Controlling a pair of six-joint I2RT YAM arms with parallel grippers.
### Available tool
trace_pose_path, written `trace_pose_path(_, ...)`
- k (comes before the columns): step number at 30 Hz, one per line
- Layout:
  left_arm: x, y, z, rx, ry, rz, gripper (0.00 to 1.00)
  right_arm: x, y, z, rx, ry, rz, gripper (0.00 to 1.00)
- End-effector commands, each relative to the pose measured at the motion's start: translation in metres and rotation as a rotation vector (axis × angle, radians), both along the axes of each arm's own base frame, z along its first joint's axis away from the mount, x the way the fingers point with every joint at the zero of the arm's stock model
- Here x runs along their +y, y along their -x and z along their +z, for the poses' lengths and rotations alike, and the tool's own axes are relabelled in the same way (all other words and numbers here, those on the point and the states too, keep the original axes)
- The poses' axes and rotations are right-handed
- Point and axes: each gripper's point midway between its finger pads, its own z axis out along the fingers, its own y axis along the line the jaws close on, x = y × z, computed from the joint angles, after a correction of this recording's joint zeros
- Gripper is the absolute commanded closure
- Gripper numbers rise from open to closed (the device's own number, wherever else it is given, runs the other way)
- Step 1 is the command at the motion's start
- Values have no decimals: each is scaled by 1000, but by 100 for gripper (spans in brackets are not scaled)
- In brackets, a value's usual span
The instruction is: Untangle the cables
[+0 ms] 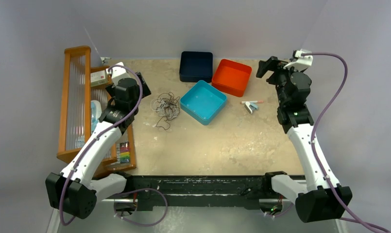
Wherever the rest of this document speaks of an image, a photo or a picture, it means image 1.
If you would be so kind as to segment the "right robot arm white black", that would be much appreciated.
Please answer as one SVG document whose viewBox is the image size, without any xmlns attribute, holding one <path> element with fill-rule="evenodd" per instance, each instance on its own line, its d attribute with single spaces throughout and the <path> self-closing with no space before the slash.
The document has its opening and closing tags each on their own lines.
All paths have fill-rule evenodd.
<svg viewBox="0 0 391 233">
<path fill-rule="evenodd" d="M 304 73 L 310 64 L 299 60 L 288 63 L 272 56 L 259 61 L 256 77 L 275 86 L 279 106 L 277 118 L 285 134 L 292 142 L 306 179 L 300 184 L 283 173 L 270 174 L 270 180 L 262 184 L 263 194 L 269 198 L 282 195 L 295 205 L 302 222 L 339 219 L 344 213 L 343 204 L 349 204 L 352 191 L 342 186 L 331 171 L 315 135 L 315 123 L 306 99 L 312 80 Z"/>
</svg>

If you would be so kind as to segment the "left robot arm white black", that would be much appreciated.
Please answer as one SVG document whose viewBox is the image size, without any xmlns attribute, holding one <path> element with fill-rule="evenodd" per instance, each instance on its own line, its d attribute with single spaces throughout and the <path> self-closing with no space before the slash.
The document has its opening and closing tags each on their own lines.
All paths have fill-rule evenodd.
<svg viewBox="0 0 391 233">
<path fill-rule="evenodd" d="M 134 75 L 135 78 L 123 78 L 106 87 L 111 99 L 95 131 L 60 173 L 47 176 L 45 184 L 51 207 L 85 219 L 97 202 L 116 193 L 123 199 L 133 195 L 134 185 L 123 175 L 115 173 L 99 180 L 93 177 L 112 146 L 131 126 L 138 113 L 137 105 L 151 94 L 141 73 Z"/>
</svg>

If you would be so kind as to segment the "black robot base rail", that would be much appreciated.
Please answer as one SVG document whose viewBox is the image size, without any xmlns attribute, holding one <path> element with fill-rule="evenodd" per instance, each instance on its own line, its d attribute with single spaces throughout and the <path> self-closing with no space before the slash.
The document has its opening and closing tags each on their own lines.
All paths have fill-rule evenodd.
<svg viewBox="0 0 391 233">
<path fill-rule="evenodd" d="M 269 211 L 282 207 L 285 197 L 270 188 L 270 176 L 144 176 L 128 175 L 121 194 L 107 198 L 114 202 L 135 204 L 138 211 L 154 207 L 241 207 Z"/>
</svg>

